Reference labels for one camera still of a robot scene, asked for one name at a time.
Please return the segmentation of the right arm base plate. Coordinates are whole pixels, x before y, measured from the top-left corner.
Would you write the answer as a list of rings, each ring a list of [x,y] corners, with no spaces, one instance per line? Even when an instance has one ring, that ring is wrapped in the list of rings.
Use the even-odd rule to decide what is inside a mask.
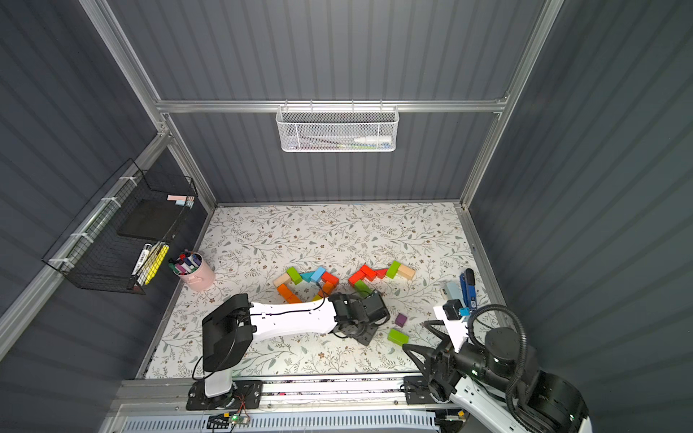
[[[408,405],[443,404],[431,394],[428,382],[421,375],[407,375],[402,379],[400,391]]]

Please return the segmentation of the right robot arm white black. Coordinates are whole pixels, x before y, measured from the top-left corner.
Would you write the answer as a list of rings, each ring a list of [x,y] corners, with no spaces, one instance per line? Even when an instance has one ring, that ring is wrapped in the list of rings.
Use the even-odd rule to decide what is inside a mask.
[[[579,390],[543,371],[532,346],[520,361],[520,336],[513,328],[491,328],[460,347],[442,330],[443,320],[425,328],[440,339],[435,347],[404,344],[420,372],[407,382],[407,398],[452,404],[493,432],[591,432],[588,407]]]

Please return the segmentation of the beige wooden block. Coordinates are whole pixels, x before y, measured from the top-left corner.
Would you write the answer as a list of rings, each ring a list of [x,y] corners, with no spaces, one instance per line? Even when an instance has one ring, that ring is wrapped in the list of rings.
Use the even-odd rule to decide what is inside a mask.
[[[277,277],[274,280],[274,286],[276,288],[279,288],[280,286],[289,284],[291,282],[292,282],[291,276],[289,274],[287,274],[287,272],[285,272],[284,274],[280,275],[279,277]]]

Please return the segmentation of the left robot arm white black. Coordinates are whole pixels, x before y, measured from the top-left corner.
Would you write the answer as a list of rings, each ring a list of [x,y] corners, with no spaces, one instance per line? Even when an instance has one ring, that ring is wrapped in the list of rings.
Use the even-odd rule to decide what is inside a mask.
[[[202,376],[193,380],[203,384],[205,397],[225,396],[234,390],[231,369],[254,342],[336,332],[368,346],[390,317],[380,292],[364,298],[335,293],[318,301],[281,305],[236,294],[202,319]]]

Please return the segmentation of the red block low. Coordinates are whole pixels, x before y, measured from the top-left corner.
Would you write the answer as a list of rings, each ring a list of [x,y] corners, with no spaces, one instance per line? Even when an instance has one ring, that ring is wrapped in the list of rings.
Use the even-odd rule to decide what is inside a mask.
[[[360,268],[360,272],[364,274],[364,277],[368,279],[368,281],[373,281],[377,277],[377,272],[366,264]]]

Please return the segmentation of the light blue block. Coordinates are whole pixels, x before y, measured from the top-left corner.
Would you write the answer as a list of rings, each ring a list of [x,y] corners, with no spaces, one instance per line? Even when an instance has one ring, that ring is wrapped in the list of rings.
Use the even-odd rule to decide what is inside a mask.
[[[326,272],[326,270],[323,267],[319,267],[316,271],[314,271],[311,276],[310,276],[310,281],[312,283],[317,283],[322,279],[323,274]]]

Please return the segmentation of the green block bottom pair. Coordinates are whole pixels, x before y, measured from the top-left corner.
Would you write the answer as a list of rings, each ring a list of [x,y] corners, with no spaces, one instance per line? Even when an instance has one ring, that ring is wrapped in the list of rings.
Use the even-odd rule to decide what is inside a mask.
[[[404,346],[409,343],[410,338],[404,332],[397,329],[390,329],[387,339],[397,346]]]

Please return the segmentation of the orange block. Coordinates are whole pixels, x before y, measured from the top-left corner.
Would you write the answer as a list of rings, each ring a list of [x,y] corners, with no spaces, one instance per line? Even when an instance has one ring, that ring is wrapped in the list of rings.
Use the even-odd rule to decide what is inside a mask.
[[[288,303],[301,303],[301,299],[286,284],[281,284],[280,286],[278,286],[277,291]]]
[[[323,286],[319,290],[319,296],[321,296],[321,298],[326,298],[326,297],[330,296],[330,294],[333,292],[334,289],[335,289],[335,285],[332,284],[330,281],[327,281],[326,283],[323,284]]]

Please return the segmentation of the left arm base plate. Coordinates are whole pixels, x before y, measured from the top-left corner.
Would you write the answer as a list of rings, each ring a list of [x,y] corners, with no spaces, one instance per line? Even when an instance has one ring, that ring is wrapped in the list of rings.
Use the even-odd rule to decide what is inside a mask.
[[[249,380],[234,382],[232,390],[229,393],[224,393],[216,397],[207,397],[204,382],[197,381],[189,388],[186,410],[237,411],[241,408],[242,404],[245,404],[247,410],[255,410],[259,408],[262,391],[262,381]]]

